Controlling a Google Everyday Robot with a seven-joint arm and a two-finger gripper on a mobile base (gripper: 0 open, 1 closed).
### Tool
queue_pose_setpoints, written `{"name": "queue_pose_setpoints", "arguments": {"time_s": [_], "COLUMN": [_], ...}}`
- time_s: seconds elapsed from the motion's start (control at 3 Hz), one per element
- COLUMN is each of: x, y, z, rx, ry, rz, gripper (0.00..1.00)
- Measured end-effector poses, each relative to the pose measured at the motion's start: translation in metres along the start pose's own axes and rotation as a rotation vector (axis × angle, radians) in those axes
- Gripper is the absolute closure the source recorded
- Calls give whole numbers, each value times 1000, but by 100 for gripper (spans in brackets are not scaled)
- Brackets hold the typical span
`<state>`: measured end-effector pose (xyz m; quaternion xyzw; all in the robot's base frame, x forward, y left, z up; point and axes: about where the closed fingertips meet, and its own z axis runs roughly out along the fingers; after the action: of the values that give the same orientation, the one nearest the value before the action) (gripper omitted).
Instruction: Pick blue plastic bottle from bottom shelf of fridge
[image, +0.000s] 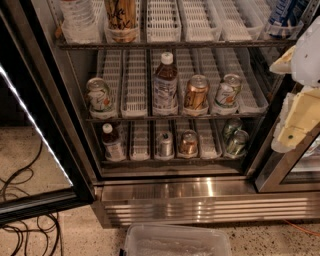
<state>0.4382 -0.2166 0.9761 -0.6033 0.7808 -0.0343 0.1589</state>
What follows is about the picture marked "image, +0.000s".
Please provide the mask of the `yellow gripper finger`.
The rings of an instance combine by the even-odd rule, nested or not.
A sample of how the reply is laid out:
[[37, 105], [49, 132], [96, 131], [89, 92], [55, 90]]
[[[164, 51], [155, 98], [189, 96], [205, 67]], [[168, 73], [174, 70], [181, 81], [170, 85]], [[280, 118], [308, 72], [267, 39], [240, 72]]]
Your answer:
[[279, 118], [271, 148], [278, 153], [287, 153], [320, 122], [320, 89], [305, 86], [297, 94], [288, 93]]
[[269, 71], [275, 74], [290, 74], [291, 60], [295, 49], [296, 46], [289, 48], [280, 58], [270, 65]]

